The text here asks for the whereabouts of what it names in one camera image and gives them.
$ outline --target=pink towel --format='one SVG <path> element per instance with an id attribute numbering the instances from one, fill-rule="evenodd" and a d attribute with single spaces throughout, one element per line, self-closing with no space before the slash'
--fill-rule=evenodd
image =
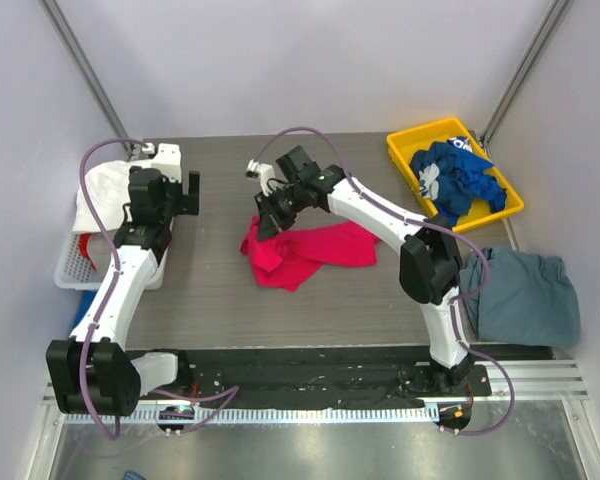
<path id="1" fill-rule="evenodd" d="M 379 239 L 353 222 L 311 230 L 288 230 L 258 242 L 258 217 L 242 241 L 240 252 L 249 256 L 256 281 L 263 287 L 294 292 L 322 265 L 368 267 L 375 265 Z"/>

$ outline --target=wooden work surface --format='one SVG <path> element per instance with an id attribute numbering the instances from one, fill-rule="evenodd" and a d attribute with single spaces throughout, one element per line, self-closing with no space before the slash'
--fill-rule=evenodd
<path id="1" fill-rule="evenodd" d="M 259 187 L 245 178 L 244 171 L 268 138 L 163 140 L 180 145 L 184 171 L 201 173 L 200 215 L 175 220 L 163 285 L 142 296 L 127 348 L 428 344 L 420 307 L 400 288 L 398 257 L 384 244 L 378 244 L 377 265 L 360 269 L 325 265 L 294 293 L 255 283 L 239 247 L 257 214 L 253 196 Z M 387 154 L 386 134 L 332 138 L 365 186 L 408 210 L 422 212 Z M 336 163 L 329 148 L 308 135 L 280 139 L 263 161 L 273 163 L 298 144 L 321 166 Z M 321 210 L 305 210 L 296 228 L 342 221 Z M 480 247 L 509 244 L 500 222 L 468 236 Z M 464 245 L 461 251 L 464 257 Z"/>

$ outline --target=blue object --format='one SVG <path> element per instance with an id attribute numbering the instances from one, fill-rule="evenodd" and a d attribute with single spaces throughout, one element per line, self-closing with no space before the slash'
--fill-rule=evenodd
<path id="1" fill-rule="evenodd" d="M 471 149 L 471 140 L 469 140 L 463 135 L 451 137 L 449 140 L 447 140 L 447 143 L 449 145 L 453 145 L 456 148 L 462 148 L 464 150 L 469 150 L 470 152 L 473 152 L 473 150 Z"/>
<path id="2" fill-rule="evenodd" d="M 418 150 L 413 155 L 411 170 L 419 177 L 420 172 L 434 163 L 440 169 L 438 197 L 434 203 L 452 225 L 457 225 L 459 216 L 469 213 L 475 197 L 489 202 L 492 213 L 504 210 L 506 190 L 495 177 L 484 173 L 493 166 L 491 162 L 463 147 L 433 142 L 429 150 Z"/>
<path id="3" fill-rule="evenodd" d="M 465 299 L 478 338 L 487 342 L 567 348 L 578 342 L 578 297 L 559 257 L 541 257 L 508 247 L 482 250 L 489 262 L 489 283 Z M 477 288 L 483 266 L 474 252 L 460 271 L 463 293 Z"/>
<path id="4" fill-rule="evenodd" d="M 122 477 L 122 480 L 146 480 L 146 478 L 136 472 L 127 470 L 124 472 L 124 477 Z"/>
<path id="5" fill-rule="evenodd" d="M 78 313 L 76 313 L 76 318 L 73 320 L 73 327 L 75 328 L 80 320 L 87 314 L 89 311 L 89 307 L 93 303 L 93 299 L 96 298 L 96 293 L 90 290 L 85 290 L 82 294 L 82 300 L 80 300 L 80 306 L 78 307 Z"/>

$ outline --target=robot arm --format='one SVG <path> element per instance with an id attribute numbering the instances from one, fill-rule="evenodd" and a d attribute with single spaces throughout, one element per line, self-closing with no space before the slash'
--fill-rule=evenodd
<path id="1" fill-rule="evenodd" d="M 189 172 L 188 194 L 182 191 L 177 145 L 161 144 L 151 168 L 130 168 L 131 220 L 125 221 L 114 237 L 119 273 L 112 260 L 91 307 L 69 339 L 53 340 L 47 349 L 51 382 L 62 412 L 87 412 L 80 392 L 79 356 L 88 328 L 101 308 L 87 368 L 92 401 L 101 415 L 130 415 L 139 397 L 151 390 L 176 380 L 190 384 L 184 352 L 150 352 L 130 360 L 124 350 L 142 292 L 164 261 L 173 218 L 198 214 L 198 192 L 197 172 Z M 106 298 L 113 282 L 113 294 Z"/>
<path id="2" fill-rule="evenodd" d="M 408 223 L 414 219 L 446 226 L 446 219 L 427 220 L 392 204 L 353 179 L 366 195 L 401 213 L 405 222 L 397 221 L 361 198 L 340 167 L 331 165 L 322 170 L 301 147 L 294 148 L 276 163 L 288 183 L 278 183 L 278 188 L 263 189 L 255 196 L 260 214 L 258 239 L 262 241 L 287 230 L 297 213 L 307 207 L 319 207 L 345 217 L 378 236 L 399 255 L 400 285 L 422 308 L 433 364 L 450 385 L 461 382 L 471 368 L 471 358 L 454 335 L 450 309 L 458 307 L 449 305 L 449 299 L 458 294 L 460 253 L 453 239 Z M 270 166 L 252 161 L 247 176 L 258 180 L 259 171 L 269 172 Z M 460 333 L 466 343 L 462 330 Z"/>

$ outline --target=white wall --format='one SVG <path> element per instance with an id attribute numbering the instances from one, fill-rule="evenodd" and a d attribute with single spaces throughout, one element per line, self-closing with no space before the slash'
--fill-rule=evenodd
<path id="1" fill-rule="evenodd" d="M 76 292 L 59 290 L 53 270 L 78 162 L 111 135 L 37 2 L 0 1 L 0 479 L 17 478 L 46 347 L 66 336 L 77 309 Z"/>
<path id="2" fill-rule="evenodd" d="M 512 219 L 523 247 L 566 262 L 582 317 L 572 353 L 600 417 L 600 0 L 573 3 L 492 154 L 526 202 Z"/>
<path id="3" fill-rule="evenodd" d="M 135 136 L 480 131 L 550 0 L 59 0 Z"/>

